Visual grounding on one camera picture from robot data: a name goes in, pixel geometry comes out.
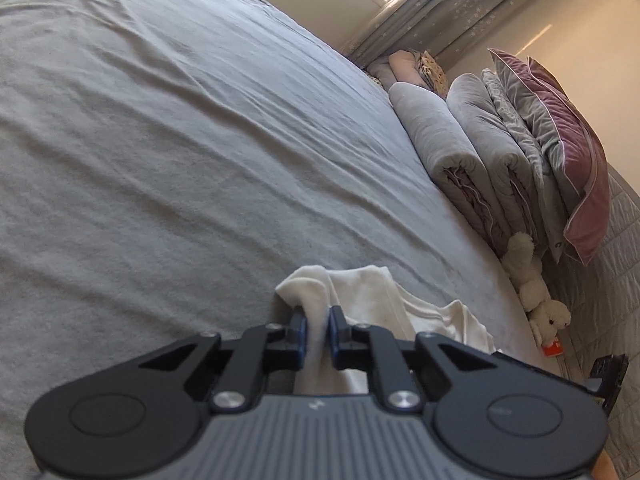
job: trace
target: white cloth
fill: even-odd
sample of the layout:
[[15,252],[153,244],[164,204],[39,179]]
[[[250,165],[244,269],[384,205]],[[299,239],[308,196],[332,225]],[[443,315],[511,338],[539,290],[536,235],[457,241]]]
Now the white cloth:
[[348,323],[383,326],[397,339],[413,340],[416,332],[434,332],[483,352],[495,351],[494,338],[464,304],[456,300],[440,308],[420,300],[398,285],[386,267],[300,267],[276,287],[276,293],[291,307],[301,305],[308,322],[305,366],[296,375],[296,394],[368,391],[363,372],[332,367],[324,341],[332,305],[342,307]]

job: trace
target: white plush toy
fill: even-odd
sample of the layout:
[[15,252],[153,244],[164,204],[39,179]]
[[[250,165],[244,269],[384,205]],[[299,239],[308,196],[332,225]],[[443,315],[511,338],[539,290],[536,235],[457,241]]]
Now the white plush toy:
[[509,239],[501,261],[527,312],[537,345],[549,346],[558,330],[569,325],[571,313],[564,303],[551,299],[542,279],[542,261],[533,251],[531,237],[516,233]]

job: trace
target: orange tag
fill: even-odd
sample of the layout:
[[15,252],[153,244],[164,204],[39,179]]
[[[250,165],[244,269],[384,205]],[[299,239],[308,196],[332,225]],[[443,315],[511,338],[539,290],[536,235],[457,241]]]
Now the orange tag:
[[543,346],[542,351],[547,357],[556,357],[557,355],[562,355],[564,353],[564,348],[562,348],[560,340],[556,337],[551,345]]

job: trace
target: curtain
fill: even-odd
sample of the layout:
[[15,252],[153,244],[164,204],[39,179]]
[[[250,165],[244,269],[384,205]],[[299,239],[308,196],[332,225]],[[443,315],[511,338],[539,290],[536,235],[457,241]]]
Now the curtain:
[[364,68],[401,48],[428,50],[446,70],[525,1],[392,0],[341,52]]

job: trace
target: metal screw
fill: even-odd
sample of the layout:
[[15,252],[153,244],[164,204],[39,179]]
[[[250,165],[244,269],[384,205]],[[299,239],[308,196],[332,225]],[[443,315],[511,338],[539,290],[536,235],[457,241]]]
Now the metal screw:
[[213,403],[219,408],[239,408],[244,401],[240,392],[220,392],[213,397]]
[[399,390],[389,395],[388,401],[395,408],[414,408],[420,403],[420,397],[413,392]]

